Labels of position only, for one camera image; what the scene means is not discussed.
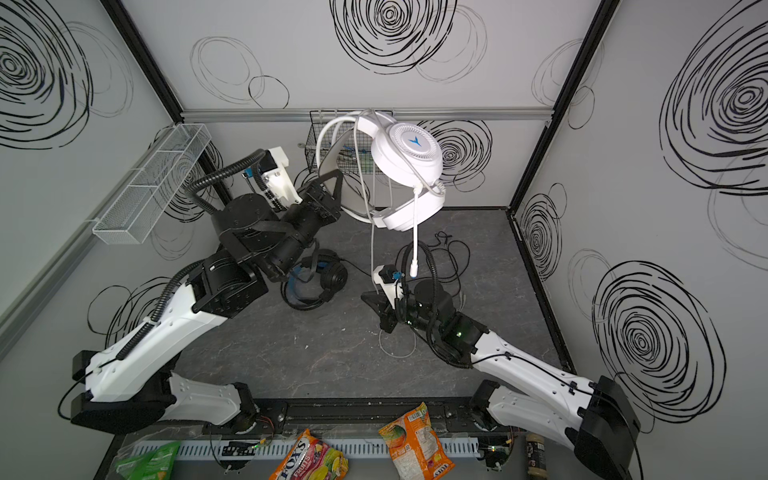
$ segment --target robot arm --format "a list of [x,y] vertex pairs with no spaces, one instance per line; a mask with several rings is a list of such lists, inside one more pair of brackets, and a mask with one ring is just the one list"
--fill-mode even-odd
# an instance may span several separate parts
[[[280,148],[257,151],[190,186],[190,197],[201,200],[195,191],[205,188],[209,178],[252,166],[263,180],[260,188],[269,184],[274,191],[269,190],[270,200],[255,193],[240,196],[223,210],[206,203],[221,248],[174,276],[152,317],[122,340],[102,352],[75,356],[73,379],[85,384],[85,392],[72,401],[72,423],[116,435],[159,420],[200,420],[235,432],[253,426],[258,408],[245,384],[194,382],[172,369],[193,340],[267,293],[263,276],[286,281],[317,231],[339,219],[341,172],[323,174],[296,192],[282,185],[288,176],[281,157]],[[336,187],[329,190],[323,183],[332,179]],[[278,218],[275,210],[287,211]]]
[[398,323],[428,333],[430,349],[449,365],[474,368],[503,382],[485,380],[472,398],[479,426],[536,432],[573,449],[602,478],[629,477],[641,426],[621,387],[605,376],[592,382],[528,355],[457,311],[439,282],[422,280],[410,293],[404,279],[395,266],[380,266],[374,281],[384,293],[367,292],[362,300],[376,311],[387,333]]

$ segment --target bottle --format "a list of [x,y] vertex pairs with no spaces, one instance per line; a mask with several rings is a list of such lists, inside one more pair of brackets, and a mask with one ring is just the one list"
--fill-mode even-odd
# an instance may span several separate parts
[[525,456],[528,457],[528,479],[545,480],[547,474],[547,462],[544,458],[544,437],[535,433],[525,436]]

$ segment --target white mesh basket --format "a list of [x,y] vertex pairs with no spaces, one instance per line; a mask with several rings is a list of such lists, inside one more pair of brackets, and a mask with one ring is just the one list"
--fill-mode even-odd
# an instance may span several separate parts
[[144,242],[210,142],[204,124],[178,124],[93,227],[106,244]]

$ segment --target white cable tray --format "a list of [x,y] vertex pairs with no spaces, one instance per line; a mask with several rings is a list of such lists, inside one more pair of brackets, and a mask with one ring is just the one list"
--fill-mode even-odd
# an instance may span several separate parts
[[[456,439],[440,438],[443,450],[449,458],[478,458],[478,440],[474,437],[459,437]],[[232,442],[253,442],[258,440],[231,440]],[[132,456],[153,452],[169,440],[144,440],[134,445]],[[213,443],[216,458],[221,460],[282,460],[296,440],[275,439],[268,446],[257,448],[252,455],[228,456],[221,455],[223,448],[230,440],[183,440],[176,460],[213,460],[210,445]],[[389,449],[382,439],[323,439],[328,446],[333,447],[347,458],[389,458]]]
[[98,219],[94,235],[107,245],[144,242],[209,142],[204,124],[174,125]]

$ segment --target headphone ear cup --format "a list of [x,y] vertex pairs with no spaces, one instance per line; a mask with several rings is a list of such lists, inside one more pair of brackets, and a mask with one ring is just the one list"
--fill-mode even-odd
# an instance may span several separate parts
[[328,302],[346,285],[346,279],[349,273],[341,262],[329,262],[320,274],[320,286],[323,292],[319,298],[323,302]]

